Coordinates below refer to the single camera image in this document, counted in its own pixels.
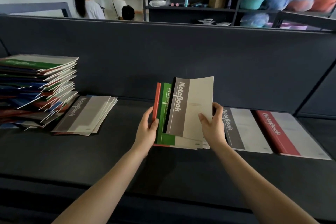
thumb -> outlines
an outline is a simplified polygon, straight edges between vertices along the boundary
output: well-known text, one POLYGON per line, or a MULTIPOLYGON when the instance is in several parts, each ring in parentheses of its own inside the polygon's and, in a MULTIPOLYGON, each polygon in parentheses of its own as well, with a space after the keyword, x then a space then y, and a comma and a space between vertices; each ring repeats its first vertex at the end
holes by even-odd
POLYGON ((209 125, 209 121, 208 121, 207 117, 204 116, 204 114, 199 113, 198 117, 199 117, 199 121, 201 122, 202 126, 203 125, 209 125))
POLYGON ((158 125, 159 125, 159 119, 155 119, 153 123, 151 124, 150 129, 156 131, 158 128, 158 125))

finger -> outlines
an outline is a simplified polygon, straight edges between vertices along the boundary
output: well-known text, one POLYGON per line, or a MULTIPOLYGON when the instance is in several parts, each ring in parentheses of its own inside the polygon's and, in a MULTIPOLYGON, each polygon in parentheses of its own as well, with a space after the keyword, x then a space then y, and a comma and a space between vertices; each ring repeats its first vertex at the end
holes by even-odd
POLYGON ((213 102, 212 106, 216 108, 216 113, 215 113, 214 117, 221 119, 222 114, 223 114, 223 107, 219 103, 216 103, 216 102, 213 102))
POLYGON ((155 119, 155 120, 152 122, 152 124, 151 124, 151 126, 150 126, 150 129, 156 131, 157 128, 158 128, 158 125, 159 125, 159 119, 155 119))
POLYGON ((153 106, 149 107, 148 110, 145 111, 145 113, 142 116, 140 123, 143 124, 146 128, 148 128, 148 118, 152 111, 153 111, 153 106))
POLYGON ((207 117, 204 116, 204 114, 199 113, 198 117, 199 117, 199 121, 201 122, 202 125, 209 125, 209 121, 208 121, 207 117))

